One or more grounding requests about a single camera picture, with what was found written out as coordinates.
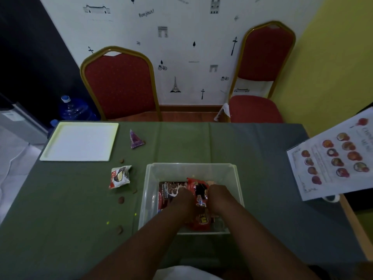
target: table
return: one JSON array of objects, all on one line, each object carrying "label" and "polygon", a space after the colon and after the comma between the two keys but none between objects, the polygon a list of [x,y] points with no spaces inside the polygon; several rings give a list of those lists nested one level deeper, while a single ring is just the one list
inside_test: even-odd
[{"label": "table", "polygon": [[[119,124],[108,162],[35,163],[0,227],[1,279],[81,277],[136,232],[146,165],[153,162],[235,164],[246,209],[302,261],[367,260],[340,203],[301,201],[286,155],[307,139],[301,125]],[[130,148],[130,129],[145,146]],[[131,183],[109,190],[111,168],[121,159],[132,165]],[[177,236],[161,266],[180,264],[244,266],[230,235]]]}]

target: chair seat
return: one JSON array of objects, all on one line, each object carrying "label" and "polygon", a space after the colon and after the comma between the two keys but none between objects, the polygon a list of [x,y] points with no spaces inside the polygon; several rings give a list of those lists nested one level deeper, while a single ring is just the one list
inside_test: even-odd
[{"label": "chair seat", "polygon": [[229,101],[232,123],[283,123],[271,100],[252,95],[236,95]]}]

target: copper coin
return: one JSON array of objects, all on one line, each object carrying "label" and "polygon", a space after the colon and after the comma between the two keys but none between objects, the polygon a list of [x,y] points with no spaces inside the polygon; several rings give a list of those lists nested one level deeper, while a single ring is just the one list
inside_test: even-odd
[{"label": "copper coin", "polygon": [[118,235],[122,234],[122,232],[123,232],[123,228],[122,228],[122,226],[119,225],[118,227],[116,227],[116,231],[117,231],[117,234],[118,234]]}]

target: eiffel tower decal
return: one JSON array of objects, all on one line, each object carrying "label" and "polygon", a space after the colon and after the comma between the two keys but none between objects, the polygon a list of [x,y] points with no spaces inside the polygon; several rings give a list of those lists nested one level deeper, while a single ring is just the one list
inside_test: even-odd
[{"label": "eiffel tower decal", "polygon": [[181,92],[178,88],[178,85],[176,84],[176,77],[175,77],[175,83],[173,84],[173,89],[170,92]]}]

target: forearm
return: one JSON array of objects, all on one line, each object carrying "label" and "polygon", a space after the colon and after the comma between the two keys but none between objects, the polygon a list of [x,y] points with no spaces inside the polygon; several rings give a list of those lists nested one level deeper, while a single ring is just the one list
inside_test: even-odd
[{"label": "forearm", "polygon": [[244,207],[230,203],[225,209],[221,216],[254,279],[318,279]]},{"label": "forearm", "polygon": [[169,206],[152,218],[83,279],[152,279],[184,218]]}]

